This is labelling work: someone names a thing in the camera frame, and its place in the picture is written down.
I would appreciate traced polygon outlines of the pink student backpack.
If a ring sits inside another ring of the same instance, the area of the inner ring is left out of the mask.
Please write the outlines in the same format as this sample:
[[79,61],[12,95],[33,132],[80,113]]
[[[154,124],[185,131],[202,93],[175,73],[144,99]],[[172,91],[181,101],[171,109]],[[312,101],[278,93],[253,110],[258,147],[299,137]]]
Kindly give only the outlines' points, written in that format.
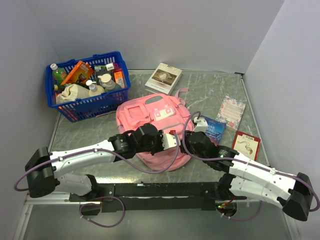
[[[191,115],[185,107],[185,101],[179,98],[180,92],[188,92],[187,87],[180,88],[174,96],[163,93],[151,94],[122,103],[116,110],[115,120],[120,134],[136,130],[146,123],[154,125],[157,130],[169,134],[175,131],[182,138],[186,120]],[[160,171],[167,167],[175,156],[176,148],[170,148],[152,155],[137,153],[136,156],[150,169]],[[185,165],[191,157],[186,153],[179,154],[167,171],[176,170]]]

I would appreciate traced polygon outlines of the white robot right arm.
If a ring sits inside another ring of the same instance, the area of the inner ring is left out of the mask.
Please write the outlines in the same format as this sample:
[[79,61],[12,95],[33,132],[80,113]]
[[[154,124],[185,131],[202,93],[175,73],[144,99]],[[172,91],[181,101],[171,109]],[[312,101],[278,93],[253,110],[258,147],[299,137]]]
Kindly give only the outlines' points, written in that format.
[[302,222],[320,208],[320,199],[304,173],[294,175],[263,165],[232,148],[215,145],[201,131],[184,132],[181,147],[191,157],[224,173],[218,187],[223,199],[234,196],[270,203]]

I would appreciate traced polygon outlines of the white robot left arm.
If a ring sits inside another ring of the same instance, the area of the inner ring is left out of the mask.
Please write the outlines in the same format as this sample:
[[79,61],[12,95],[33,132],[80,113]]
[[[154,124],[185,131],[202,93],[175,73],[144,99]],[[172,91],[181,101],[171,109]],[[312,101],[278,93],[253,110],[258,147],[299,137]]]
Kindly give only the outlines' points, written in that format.
[[138,153],[162,152],[165,138],[163,131],[146,123],[136,130],[128,130],[82,148],[55,152],[49,152],[47,147],[39,148],[25,165],[27,190],[31,198],[41,198],[56,191],[93,201],[99,195],[95,177],[89,174],[73,175],[72,171],[129,160]]

